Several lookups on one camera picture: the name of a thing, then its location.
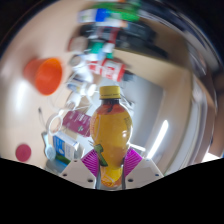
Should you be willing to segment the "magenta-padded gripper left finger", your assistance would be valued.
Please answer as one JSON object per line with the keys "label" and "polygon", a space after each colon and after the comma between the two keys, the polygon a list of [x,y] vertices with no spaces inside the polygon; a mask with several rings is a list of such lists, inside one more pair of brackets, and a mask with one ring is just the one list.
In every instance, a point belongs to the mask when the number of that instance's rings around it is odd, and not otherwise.
{"label": "magenta-padded gripper left finger", "polygon": [[60,176],[81,187],[99,189],[101,187],[100,165],[95,150],[91,150],[81,159],[73,159]]}

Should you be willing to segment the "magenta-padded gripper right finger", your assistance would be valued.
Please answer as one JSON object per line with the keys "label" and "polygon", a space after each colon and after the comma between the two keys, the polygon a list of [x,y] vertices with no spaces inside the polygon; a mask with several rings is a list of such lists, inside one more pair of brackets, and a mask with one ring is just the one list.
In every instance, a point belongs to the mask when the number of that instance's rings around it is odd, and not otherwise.
{"label": "magenta-padded gripper right finger", "polygon": [[141,188],[163,177],[163,174],[151,159],[142,158],[130,148],[124,158],[122,188]]}

